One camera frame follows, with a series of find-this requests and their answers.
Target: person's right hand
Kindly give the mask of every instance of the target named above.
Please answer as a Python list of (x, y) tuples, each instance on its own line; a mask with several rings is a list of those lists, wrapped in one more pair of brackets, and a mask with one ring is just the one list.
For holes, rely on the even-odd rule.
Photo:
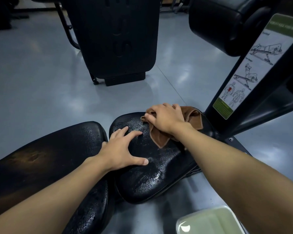
[(178, 104), (173, 104), (174, 108), (168, 104), (158, 104), (151, 107), (156, 112), (156, 118), (151, 114), (145, 114), (146, 119), (157, 129), (173, 134), (174, 126), (179, 122), (185, 122), (181, 108)]

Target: hand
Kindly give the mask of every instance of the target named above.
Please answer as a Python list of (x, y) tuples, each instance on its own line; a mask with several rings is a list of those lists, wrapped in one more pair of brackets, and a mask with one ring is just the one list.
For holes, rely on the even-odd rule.
[(143, 157), (133, 157), (128, 151), (129, 142), (136, 136), (142, 134), (141, 131), (132, 131), (124, 136), (128, 126), (115, 131), (109, 142), (103, 142), (98, 156), (107, 161), (109, 171), (118, 170), (130, 165), (147, 165), (149, 161)]
[(174, 126), (180, 122), (185, 122), (180, 106), (178, 104), (173, 104), (173, 106), (175, 108), (168, 103), (154, 105), (151, 109), (156, 112), (156, 118), (148, 113), (144, 116), (157, 129), (173, 134)]

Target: forearm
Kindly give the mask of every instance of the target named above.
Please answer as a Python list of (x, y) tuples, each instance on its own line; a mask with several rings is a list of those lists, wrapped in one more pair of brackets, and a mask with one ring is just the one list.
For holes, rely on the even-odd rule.
[(67, 176), (0, 215), (0, 233), (61, 233), (84, 197), (106, 173), (104, 159), (88, 158)]
[(293, 233), (293, 182), (245, 153), (179, 124), (173, 135), (250, 233)]

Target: person's left hand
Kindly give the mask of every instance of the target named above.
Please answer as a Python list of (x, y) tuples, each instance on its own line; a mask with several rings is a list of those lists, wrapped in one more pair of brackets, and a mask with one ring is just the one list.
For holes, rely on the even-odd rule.
[(115, 131), (109, 142), (103, 142), (102, 148), (97, 156), (106, 159), (110, 171), (118, 170), (130, 165), (147, 165), (149, 161), (143, 157), (134, 157), (128, 151), (129, 142), (136, 136), (142, 134), (141, 131), (132, 131), (124, 136), (128, 126)]

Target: fingernail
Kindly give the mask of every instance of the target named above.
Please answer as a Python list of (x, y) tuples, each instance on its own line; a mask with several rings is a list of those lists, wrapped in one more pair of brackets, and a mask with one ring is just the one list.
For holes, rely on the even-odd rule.
[(144, 162), (143, 162), (143, 165), (148, 165), (149, 164), (149, 160), (145, 159)]

